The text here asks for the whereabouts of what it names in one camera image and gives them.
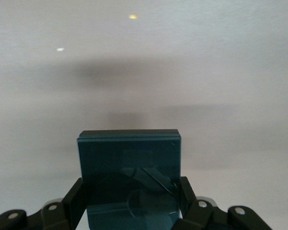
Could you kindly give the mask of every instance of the metal screw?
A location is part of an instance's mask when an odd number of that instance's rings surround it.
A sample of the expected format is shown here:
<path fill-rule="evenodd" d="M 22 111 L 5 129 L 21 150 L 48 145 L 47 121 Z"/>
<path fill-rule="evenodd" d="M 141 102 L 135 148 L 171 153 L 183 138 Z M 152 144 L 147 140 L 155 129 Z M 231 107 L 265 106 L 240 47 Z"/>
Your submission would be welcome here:
<path fill-rule="evenodd" d="M 239 214 L 239 215 L 245 215 L 245 211 L 243 208 L 241 207 L 236 207 L 235 211 Z"/>
<path fill-rule="evenodd" d="M 55 210 L 56 208 L 57 208 L 56 205 L 51 205 L 51 206 L 48 208 L 48 210 L 49 210 L 49 211 L 52 211 L 52 210 Z"/>
<path fill-rule="evenodd" d="M 12 213 L 12 214 L 10 214 L 10 215 L 8 216 L 9 219 L 14 219 L 14 218 L 16 218 L 16 217 L 18 217 L 18 213 L 17 213 L 17 212 L 14 212 L 14 213 Z"/>
<path fill-rule="evenodd" d="M 199 207 L 207 207 L 207 203 L 202 200 L 198 202 L 198 205 Z"/>

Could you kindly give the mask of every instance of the yellow light spot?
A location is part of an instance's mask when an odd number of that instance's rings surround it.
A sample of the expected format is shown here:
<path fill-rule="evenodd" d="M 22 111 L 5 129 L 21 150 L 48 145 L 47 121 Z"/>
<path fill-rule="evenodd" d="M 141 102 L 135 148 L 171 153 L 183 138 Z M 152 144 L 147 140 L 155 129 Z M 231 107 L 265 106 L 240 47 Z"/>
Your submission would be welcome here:
<path fill-rule="evenodd" d="M 135 14 L 131 14 L 131 15 L 129 15 L 129 18 L 130 19 L 137 19 L 138 17 Z"/>

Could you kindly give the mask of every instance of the teal acrylic block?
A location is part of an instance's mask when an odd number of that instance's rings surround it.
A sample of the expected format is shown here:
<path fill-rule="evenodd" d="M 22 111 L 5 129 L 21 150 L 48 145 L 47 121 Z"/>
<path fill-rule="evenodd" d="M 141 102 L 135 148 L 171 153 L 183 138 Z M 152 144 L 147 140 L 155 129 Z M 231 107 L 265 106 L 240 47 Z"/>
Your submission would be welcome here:
<path fill-rule="evenodd" d="M 91 230 L 170 230 L 179 218 L 177 130 L 84 131 L 78 141 Z"/>

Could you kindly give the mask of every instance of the transparent plastic block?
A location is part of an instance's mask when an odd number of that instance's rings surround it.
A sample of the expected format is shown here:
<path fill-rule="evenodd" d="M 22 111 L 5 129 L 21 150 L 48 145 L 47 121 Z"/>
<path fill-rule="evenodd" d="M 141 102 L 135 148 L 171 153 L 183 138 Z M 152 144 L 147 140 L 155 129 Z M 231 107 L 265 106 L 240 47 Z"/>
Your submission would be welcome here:
<path fill-rule="evenodd" d="M 84 131 L 78 141 L 91 230 L 170 230 L 179 218 L 177 130 Z"/>

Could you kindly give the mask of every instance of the white backdrop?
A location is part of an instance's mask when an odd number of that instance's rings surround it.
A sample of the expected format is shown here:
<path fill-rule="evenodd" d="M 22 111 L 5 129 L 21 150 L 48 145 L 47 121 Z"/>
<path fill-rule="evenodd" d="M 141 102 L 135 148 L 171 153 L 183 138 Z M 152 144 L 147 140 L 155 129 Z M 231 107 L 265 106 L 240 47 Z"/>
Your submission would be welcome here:
<path fill-rule="evenodd" d="M 288 0 L 0 0 L 0 213 L 65 196 L 83 130 L 126 128 L 177 128 L 197 195 L 288 229 Z"/>

